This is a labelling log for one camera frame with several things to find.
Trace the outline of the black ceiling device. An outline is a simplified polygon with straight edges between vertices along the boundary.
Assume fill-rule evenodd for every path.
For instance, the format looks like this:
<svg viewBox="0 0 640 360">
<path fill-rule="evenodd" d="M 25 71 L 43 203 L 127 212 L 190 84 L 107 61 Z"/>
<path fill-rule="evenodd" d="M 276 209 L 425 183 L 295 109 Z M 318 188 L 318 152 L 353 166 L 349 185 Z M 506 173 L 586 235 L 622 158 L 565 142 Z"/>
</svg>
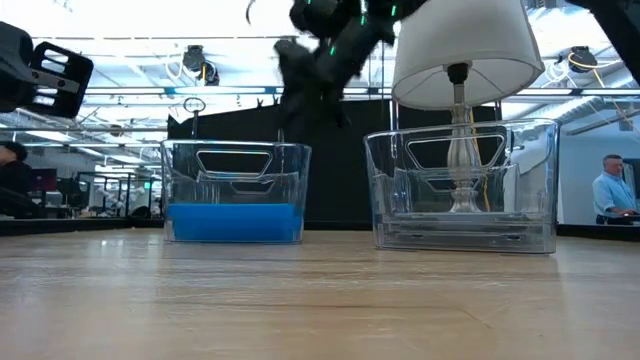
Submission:
<svg viewBox="0 0 640 360">
<path fill-rule="evenodd" d="M 220 82 L 218 70 L 206 59 L 203 49 L 202 45 L 188 45 L 183 53 L 182 65 L 205 86 L 218 86 Z"/>
<path fill-rule="evenodd" d="M 575 73 L 588 73 L 598 66 L 598 60 L 588 46 L 571 47 L 567 60 L 570 70 Z"/>
</svg>

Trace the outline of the white shade table lamp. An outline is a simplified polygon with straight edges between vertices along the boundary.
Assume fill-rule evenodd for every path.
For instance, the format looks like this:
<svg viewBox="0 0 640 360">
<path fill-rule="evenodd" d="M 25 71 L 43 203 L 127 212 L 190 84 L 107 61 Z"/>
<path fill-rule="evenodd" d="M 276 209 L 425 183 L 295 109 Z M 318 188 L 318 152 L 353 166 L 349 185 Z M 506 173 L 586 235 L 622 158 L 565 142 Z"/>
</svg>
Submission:
<svg viewBox="0 0 640 360">
<path fill-rule="evenodd" d="M 407 108 L 450 110 L 452 212 L 478 209 L 472 108 L 518 93 L 544 70 L 521 0 L 427 0 L 402 21 L 391 94 Z"/>
</svg>

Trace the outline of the black workstation frame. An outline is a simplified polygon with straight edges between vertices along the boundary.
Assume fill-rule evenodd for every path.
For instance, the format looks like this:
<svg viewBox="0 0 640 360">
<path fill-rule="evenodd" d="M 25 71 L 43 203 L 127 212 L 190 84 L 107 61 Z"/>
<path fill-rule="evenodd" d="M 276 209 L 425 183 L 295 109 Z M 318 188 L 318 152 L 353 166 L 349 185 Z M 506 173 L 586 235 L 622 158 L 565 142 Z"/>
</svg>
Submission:
<svg viewBox="0 0 640 360">
<path fill-rule="evenodd" d="M 161 180 L 143 172 L 80 172 L 80 217 L 159 218 L 163 214 Z"/>
</svg>

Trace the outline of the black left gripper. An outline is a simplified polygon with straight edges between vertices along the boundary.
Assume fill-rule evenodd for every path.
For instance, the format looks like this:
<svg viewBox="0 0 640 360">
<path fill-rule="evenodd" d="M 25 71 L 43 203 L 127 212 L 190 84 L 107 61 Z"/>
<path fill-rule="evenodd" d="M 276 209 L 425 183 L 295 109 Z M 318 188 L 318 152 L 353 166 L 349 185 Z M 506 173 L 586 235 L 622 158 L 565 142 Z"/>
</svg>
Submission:
<svg viewBox="0 0 640 360">
<path fill-rule="evenodd" d="M 24 105 L 35 113 L 74 118 L 93 69 L 89 58 L 49 42 L 33 53 L 26 31 L 0 21 L 0 113 Z"/>
</svg>

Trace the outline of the clear jewel case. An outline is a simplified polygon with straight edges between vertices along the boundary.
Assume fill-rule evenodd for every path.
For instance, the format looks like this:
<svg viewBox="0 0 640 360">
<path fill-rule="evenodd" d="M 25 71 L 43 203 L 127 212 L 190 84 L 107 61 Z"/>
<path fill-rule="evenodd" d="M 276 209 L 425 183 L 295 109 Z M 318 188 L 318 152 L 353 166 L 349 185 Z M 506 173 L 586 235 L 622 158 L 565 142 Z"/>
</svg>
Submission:
<svg viewBox="0 0 640 360">
<path fill-rule="evenodd" d="M 380 222 L 451 222 L 451 223 L 552 223 L 553 220 L 544 213 L 522 212 L 413 212 L 379 215 Z"/>
<path fill-rule="evenodd" d="M 380 248 L 413 250 L 480 251 L 505 253 L 549 254 L 556 251 L 554 238 L 528 235 L 488 237 L 444 237 L 401 234 L 387 237 L 377 244 Z"/>
<path fill-rule="evenodd" d="M 388 236 L 406 237 L 550 237 L 555 233 L 547 225 L 420 225 L 409 223 L 391 223 L 380 225 L 378 230 Z"/>
</svg>

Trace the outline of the dark red monitor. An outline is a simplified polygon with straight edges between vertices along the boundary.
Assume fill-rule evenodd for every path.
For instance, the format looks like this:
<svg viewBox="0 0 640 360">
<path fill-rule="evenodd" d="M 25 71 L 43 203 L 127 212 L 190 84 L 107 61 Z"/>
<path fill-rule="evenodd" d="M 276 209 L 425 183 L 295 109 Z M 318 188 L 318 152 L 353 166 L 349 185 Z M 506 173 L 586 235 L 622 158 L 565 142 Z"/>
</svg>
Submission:
<svg viewBox="0 0 640 360">
<path fill-rule="evenodd" d="M 57 186 L 57 170 L 55 168 L 40 168 L 31 170 L 32 191 L 55 191 Z"/>
</svg>

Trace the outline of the clear plastic bin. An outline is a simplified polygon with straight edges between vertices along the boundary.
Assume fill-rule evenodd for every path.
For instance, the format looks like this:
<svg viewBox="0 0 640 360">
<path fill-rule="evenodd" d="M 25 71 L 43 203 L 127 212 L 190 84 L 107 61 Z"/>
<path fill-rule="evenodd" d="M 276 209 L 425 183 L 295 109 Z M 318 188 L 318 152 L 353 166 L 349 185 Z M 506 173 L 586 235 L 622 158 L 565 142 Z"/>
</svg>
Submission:
<svg viewBox="0 0 640 360">
<path fill-rule="evenodd" d="M 548 214 L 552 223 L 380 222 L 379 215 L 452 212 L 447 167 L 453 124 L 378 132 L 365 137 L 375 244 L 380 225 L 547 225 L 555 229 L 559 125 L 548 119 L 472 123 L 479 149 L 475 212 Z"/>
<path fill-rule="evenodd" d="M 170 204 L 287 203 L 303 222 L 312 149 L 284 142 L 166 140 L 161 143 L 164 229 Z M 284 216 L 178 216 L 240 218 Z"/>
</svg>

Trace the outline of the person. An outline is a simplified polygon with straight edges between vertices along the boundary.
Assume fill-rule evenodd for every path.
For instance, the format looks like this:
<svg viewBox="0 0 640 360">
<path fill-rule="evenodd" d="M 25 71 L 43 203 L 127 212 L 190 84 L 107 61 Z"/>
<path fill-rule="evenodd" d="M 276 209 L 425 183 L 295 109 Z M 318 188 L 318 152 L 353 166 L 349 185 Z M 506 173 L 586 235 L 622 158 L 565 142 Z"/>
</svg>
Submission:
<svg viewBox="0 0 640 360">
<path fill-rule="evenodd" d="M 0 141 L 0 214 L 15 219 L 33 219 L 38 207 L 28 196 L 32 168 L 25 163 L 25 146 L 14 141 Z"/>
<path fill-rule="evenodd" d="M 636 199 L 623 179 L 623 159 L 617 154 L 603 158 L 603 171 L 593 181 L 593 206 L 598 225 L 633 226 L 640 216 Z"/>
</svg>

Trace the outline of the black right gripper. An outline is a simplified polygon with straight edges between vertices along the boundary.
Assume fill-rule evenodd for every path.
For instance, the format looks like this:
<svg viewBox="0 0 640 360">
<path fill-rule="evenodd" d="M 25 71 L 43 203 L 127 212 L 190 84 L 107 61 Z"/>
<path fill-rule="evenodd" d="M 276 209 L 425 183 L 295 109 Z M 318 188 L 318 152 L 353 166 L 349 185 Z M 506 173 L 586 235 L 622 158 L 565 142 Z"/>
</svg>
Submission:
<svg viewBox="0 0 640 360">
<path fill-rule="evenodd" d="M 338 127 L 351 125 L 342 94 L 361 72 L 360 28 L 345 28 L 335 39 L 321 40 L 314 51 L 288 39 L 278 40 L 274 50 L 283 79 L 279 128 L 303 118 L 306 103 L 322 103 L 324 116 Z"/>
</svg>

